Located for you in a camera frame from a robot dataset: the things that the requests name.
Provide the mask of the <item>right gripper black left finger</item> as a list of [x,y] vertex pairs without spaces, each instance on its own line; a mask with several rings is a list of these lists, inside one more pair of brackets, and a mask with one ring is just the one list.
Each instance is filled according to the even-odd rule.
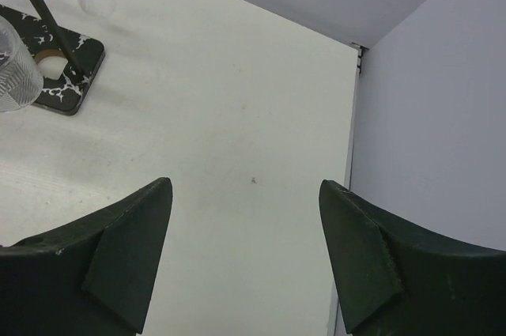
[[3,335],[138,335],[173,200],[159,178],[124,199],[1,249]]

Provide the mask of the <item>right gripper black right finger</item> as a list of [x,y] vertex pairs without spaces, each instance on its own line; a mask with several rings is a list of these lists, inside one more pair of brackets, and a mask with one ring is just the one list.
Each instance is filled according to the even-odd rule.
[[422,228],[331,180],[319,212],[348,334],[504,334],[503,251]]

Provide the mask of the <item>short clear glass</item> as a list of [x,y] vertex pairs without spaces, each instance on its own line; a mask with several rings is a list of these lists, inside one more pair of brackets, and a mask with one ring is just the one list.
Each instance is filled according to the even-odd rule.
[[43,75],[15,28],[1,17],[1,113],[34,103]]

